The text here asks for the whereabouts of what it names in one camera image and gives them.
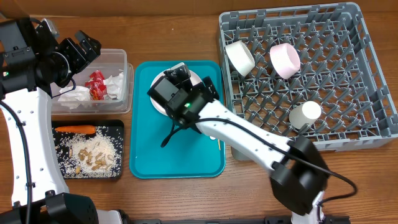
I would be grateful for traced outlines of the white tissue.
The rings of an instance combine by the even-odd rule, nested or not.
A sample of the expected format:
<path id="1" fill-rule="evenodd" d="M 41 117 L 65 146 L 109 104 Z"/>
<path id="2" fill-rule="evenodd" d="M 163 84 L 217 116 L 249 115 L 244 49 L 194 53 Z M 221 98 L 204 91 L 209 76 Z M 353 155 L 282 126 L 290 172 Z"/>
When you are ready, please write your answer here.
<path id="1" fill-rule="evenodd" d="M 81 101 L 90 101 L 90 90 L 84 86 L 76 86 L 74 90 L 72 90 L 73 86 L 68 86 L 60 89 L 60 96 L 58 101 L 61 102 L 62 106 L 67 106 L 71 110 L 76 109 L 81 105 Z"/>

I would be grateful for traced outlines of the red snack wrapper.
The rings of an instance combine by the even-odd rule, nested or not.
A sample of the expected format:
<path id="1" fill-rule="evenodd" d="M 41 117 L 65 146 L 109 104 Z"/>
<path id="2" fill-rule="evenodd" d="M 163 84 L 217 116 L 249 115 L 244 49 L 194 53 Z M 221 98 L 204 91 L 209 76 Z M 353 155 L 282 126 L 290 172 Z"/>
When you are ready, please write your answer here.
<path id="1" fill-rule="evenodd" d="M 89 89 L 91 100 L 104 100 L 107 95 L 107 87 L 104 84 L 104 76 L 100 70 L 96 70 L 90 75 L 90 80 L 85 83 Z"/>

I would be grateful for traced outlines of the white napkin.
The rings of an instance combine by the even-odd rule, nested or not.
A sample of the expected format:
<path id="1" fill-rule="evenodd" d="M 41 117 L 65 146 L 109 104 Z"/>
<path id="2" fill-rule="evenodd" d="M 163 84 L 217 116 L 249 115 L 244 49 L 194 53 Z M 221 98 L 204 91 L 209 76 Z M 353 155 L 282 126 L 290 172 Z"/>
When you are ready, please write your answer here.
<path id="1" fill-rule="evenodd" d="M 112 75 L 103 80 L 106 86 L 107 94 L 112 99 L 120 100 L 122 97 L 122 88 L 124 84 L 124 73 L 121 72 L 118 76 L 113 77 Z"/>

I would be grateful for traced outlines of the cream bowl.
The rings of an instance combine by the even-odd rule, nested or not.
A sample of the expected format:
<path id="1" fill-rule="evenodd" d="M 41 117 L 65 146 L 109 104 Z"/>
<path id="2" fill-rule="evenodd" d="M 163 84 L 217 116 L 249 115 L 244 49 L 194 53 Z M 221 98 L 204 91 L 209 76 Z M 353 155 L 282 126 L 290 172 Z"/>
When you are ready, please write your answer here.
<path id="1" fill-rule="evenodd" d="M 252 53 L 242 41 L 233 42 L 225 47 L 226 54 L 236 71 L 243 77 L 255 67 Z"/>

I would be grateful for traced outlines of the pink plate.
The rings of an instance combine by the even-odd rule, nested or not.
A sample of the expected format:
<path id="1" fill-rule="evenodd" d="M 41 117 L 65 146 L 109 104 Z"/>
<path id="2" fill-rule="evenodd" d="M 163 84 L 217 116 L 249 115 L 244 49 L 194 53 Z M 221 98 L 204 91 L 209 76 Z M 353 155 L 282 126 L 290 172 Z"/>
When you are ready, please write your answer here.
<path id="1" fill-rule="evenodd" d="M 201 78 L 192 70 L 190 70 L 190 81 L 192 82 L 193 85 L 196 85 L 201 82 Z M 152 81 L 151 86 L 155 84 L 155 82 L 162 76 L 164 76 L 164 71 L 160 72 Z M 167 116 L 167 113 L 163 107 L 161 107 L 152 97 L 150 97 L 150 101 L 153 105 L 153 107 L 162 115 Z"/>

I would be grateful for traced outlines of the orange carrot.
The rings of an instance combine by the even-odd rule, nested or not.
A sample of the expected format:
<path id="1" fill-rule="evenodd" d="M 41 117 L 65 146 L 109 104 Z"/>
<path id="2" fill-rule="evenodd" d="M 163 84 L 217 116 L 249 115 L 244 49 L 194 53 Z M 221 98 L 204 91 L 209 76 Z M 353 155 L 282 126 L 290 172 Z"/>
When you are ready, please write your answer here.
<path id="1" fill-rule="evenodd" d="M 93 125 L 78 125 L 78 126 L 61 126 L 55 128 L 57 132 L 61 133 L 76 133 L 76 134 L 95 134 L 96 127 Z"/>

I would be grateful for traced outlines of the bowl with food scraps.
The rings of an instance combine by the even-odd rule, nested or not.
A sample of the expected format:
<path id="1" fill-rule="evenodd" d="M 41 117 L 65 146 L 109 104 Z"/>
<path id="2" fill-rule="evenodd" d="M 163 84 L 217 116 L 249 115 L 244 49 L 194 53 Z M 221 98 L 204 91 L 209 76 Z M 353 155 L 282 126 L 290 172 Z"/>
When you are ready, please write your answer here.
<path id="1" fill-rule="evenodd" d="M 300 57 L 293 45 L 283 43 L 270 49 L 270 60 L 276 73 L 288 79 L 300 70 Z"/>

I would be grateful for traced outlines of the white small cup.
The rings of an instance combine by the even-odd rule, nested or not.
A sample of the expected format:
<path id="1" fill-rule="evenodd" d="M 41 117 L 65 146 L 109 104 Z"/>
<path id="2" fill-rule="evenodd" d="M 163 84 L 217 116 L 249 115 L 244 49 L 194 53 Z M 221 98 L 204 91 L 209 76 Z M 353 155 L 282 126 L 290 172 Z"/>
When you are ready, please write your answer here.
<path id="1" fill-rule="evenodd" d="M 311 126 L 322 113 L 321 106 L 314 101 L 306 101 L 294 108 L 289 114 L 289 121 L 296 129 L 301 129 L 305 124 Z"/>

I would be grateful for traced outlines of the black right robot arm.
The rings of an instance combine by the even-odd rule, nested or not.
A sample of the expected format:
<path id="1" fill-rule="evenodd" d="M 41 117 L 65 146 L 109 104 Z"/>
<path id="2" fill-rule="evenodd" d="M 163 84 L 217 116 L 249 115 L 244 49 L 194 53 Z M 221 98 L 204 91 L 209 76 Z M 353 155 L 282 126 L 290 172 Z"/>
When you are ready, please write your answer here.
<path id="1" fill-rule="evenodd" d="M 194 85 L 162 76 L 148 95 L 179 129 L 217 138 L 260 165 L 269 175 L 274 197 L 292 212 L 292 223 L 323 223 L 320 202 L 328 167 L 311 140 L 292 141 L 235 115 L 219 101 L 210 77 Z"/>

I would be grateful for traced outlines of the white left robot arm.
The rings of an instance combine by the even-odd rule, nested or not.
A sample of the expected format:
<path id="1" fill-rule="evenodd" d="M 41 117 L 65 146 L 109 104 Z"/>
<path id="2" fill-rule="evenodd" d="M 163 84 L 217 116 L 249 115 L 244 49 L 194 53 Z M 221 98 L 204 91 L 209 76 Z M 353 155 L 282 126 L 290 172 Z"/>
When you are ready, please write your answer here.
<path id="1" fill-rule="evenodd" d="M 51 84 L 67 86 L 100 56 L 101 44 L 78 31 L 57 42 L 47 19 L 1 23 L 1 110 L 9 133 L 12 209 L 2 223 L 129 223 L 122 210 L 99 210 L 92 199 L 69 192 L 52 136 Z"/>

